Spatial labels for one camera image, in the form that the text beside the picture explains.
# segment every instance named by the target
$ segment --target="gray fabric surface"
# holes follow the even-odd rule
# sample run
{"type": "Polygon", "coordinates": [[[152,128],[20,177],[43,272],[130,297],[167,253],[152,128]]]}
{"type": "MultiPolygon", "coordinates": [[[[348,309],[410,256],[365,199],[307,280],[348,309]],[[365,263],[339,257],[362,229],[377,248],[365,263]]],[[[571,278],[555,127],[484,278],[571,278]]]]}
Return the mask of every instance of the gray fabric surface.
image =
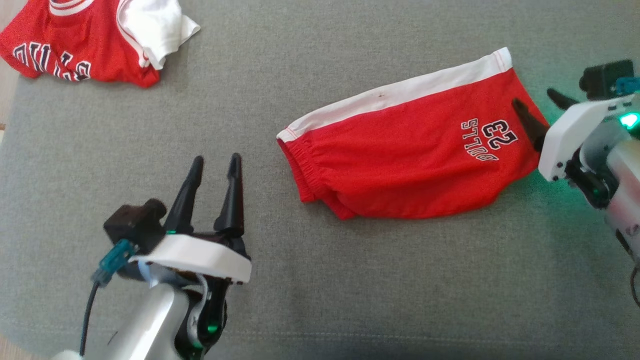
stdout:
{"type": "MultiPolygon", "coordinates": [[[[213,359],[633,359],[632,263],[577,191],[538,174],[492,206],[423,221],[341,222],[300,204],[275,135],[316,108],[508,46],[543,113],[582,70],[640,60],[637,1],[182,0],[202,25],[150,90],[21,79],[0,150],[0,331],[76,348],[89,276],[123,203],[170,204],[206,160],[208,229],[244,158],[249,284],[213,359]]],[[[100,291],[99,352],[144,285],[100,291]]]]}

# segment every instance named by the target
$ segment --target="green light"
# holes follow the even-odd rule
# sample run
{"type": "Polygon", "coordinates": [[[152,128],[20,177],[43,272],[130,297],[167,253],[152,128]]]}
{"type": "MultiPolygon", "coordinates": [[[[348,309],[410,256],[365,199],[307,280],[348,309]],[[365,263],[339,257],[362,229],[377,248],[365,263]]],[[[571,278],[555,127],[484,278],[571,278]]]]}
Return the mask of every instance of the green light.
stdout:
{"type": "Polygon", "coordinates": [[[640,115],[638,115],[637,113],[628,113],[620,117],[620,123],[626,126],[627,129],[631,129],[632,127],[636,126],[638,120],[640,120],[640,115]]]}

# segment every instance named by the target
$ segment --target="red shorts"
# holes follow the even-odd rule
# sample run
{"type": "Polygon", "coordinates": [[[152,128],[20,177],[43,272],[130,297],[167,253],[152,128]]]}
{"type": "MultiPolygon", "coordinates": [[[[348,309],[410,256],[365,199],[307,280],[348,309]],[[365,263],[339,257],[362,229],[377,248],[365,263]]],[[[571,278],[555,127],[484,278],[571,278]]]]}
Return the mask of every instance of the red shorts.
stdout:
{"type": "Polygon", "coordinates": [[[322,200],[341,219],[452,215],[537,167],[515,97],[544,119],[505,47],[327,105],[277,138],[302,202],[322,200]]]}

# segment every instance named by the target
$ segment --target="wooden floor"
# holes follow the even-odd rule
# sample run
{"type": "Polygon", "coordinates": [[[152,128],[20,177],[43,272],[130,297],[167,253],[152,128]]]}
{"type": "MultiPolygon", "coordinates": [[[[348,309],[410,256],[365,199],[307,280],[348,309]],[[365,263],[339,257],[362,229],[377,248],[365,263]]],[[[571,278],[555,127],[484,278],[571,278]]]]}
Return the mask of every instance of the wooden floor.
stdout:
{"type": "MultiPolygon", "coordinates": [[[[0,0],[0,29],[11,21],[24,6],[26,0],[0,0]]],[[[4,125],[10,127],[9,111],[13,102],[18,73],[0,60],[0,142],[3,137],[4,125]]],[[[42,360],[9,343],[0,333],[0,359],[6,360],[42,360]]]]}

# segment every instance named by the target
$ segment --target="white sleeve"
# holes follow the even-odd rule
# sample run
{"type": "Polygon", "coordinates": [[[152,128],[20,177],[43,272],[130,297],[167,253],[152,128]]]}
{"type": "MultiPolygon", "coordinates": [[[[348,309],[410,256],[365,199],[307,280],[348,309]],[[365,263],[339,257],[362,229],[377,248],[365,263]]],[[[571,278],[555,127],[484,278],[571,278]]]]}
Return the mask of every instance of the white sleeve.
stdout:
{"type": "Polygon", "coordinates": [[[165,56],[200,30],[182,14],[178,0],[120,0],[118,25],[142,46],[157,70],[163,68],[165,56]]]}

